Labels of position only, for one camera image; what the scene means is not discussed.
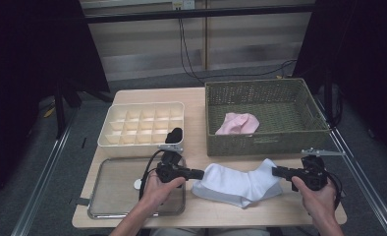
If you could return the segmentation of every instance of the pink towel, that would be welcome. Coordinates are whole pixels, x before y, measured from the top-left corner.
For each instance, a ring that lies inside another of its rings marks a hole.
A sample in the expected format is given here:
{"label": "pink towel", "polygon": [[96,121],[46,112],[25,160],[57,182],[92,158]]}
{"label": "pink towel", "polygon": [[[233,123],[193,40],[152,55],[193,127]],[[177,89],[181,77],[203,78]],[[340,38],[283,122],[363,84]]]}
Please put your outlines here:
{"label": "pink towel", "polygon": [[224,123],[215,135],[253,134],[259,124],[255,116],[249,113],[236,114],[230,112],[225,114]]}

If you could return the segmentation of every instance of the black object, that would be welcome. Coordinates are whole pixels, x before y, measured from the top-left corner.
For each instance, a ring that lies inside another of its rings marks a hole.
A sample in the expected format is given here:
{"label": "black object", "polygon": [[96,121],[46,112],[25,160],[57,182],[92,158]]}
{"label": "black object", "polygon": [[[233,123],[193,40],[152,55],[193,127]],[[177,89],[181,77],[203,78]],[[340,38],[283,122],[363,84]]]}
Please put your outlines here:
{"label": "black object", "polygon": [[[302,158],[304,168],[288,168],[283,166],[272,167],[272,174],[277,177],[285,178],[292,182],[293,176],[298,176],[313,191],[322,189],[328,183],[328,174],[325,171],[323,160],[315,155],[309,155]],[[292,190],[297,192],[298,188],[292,183]]]}
{"label": "black object", "polygon": [[156,173],[163,183],[168,183],[178,177],[184,177],[186,180],[202,179],[203,170],[189,169],[178,165],[181,156],[174,151],[165,151],[162,160],[157,163]]}

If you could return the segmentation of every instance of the gray floor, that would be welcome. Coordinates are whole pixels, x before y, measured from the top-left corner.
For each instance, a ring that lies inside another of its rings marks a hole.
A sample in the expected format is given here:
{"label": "gray floor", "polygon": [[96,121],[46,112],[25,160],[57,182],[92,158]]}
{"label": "gray floor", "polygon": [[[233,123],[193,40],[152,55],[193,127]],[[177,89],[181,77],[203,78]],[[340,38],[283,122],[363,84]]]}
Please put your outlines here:
{"label": "gray floor", "polygon": [[[201,73],[201,76],[223,74],[263,74],[277,67],[244,68],[241,71],[227,70],[223,72]],[[230,80],[251,80],[273,78],[281,71],[259,77],[229,77]],[[212,78],[209,81],[227,80],[227,78]],[[157,89],[179,87],[201,87],[202,83],[185,74],[162,76],[148,79],[127,80],[110,84],[112,96],[119,89]],[[96,140],[104,121],[109,103],[99,101],[87,94],[81,94],[82,107],[70,121],[71,129],[59,160],[53,168],[53,174],[45,192],[42,194],[39,208],[32,224],[26,232],[28,235],[93,235],[108,234],[111,229],[83,230],[72,225],[75,207],[71,199],[77,198],[82,190],[86,173],[96,149]],[[51,98],[44,99],[41,107],[50,103]],[[56,119],[52,115],[42,118],[45,109],[42,108],[39,119],[32,128],[28,138],[28,148],[21,164],[13,174],[4,189],[0,191],[0,235],[10,235],[28,203],[35,184],[44,168],[48,156],[56,143]],[[74,114],[68,109],[67,115]],[[346,103],[343,120],[339,131],[345,138],[355,160],[365,172],[371,185],[378,192],[387,207],[387,150],[379,140],[372,139],[367,132],[368,127],[358,117],[352,107]],[[346,235],[386,235],[377,212],[371,208],[370,202],[359,187],[357,178],[348,169],[341,157],[326,156],[326,166],[331,172],[340,176],[346,197],[342,200],[348,215],[348,221],[343,225]],[[316,234],[313,227],[282,228],[285,235]]]}

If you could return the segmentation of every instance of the green wicker basket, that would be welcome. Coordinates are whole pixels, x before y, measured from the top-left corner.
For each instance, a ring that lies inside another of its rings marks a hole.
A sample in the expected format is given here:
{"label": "green wicker basket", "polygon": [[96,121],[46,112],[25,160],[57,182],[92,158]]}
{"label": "green wicker basket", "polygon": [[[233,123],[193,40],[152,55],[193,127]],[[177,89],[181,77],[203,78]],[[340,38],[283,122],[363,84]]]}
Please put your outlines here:
{"label": "green wicker basket", "polygon": [[[209,156],[298,153],[322,148],[329,128],[303,79],[205,84]],[[252,135],[215,135],[226,113],[250,113]]]}

